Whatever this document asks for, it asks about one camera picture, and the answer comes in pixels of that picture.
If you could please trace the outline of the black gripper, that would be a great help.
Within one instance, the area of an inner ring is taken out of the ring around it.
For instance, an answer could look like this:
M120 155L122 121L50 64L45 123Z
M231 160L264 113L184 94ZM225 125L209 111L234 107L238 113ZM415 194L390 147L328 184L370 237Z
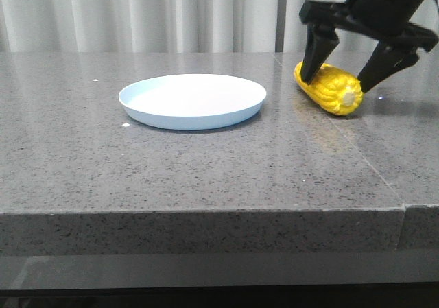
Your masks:
M305 54L300 70L303 82L312 82L325 60L338 46L340 40L336 29L380 41L357 76L363 93L395 73L415 65L419 60L417 47L431 51L438 43L435 32L410 23L423 1L305 0L299 12L301 22L307 25Z

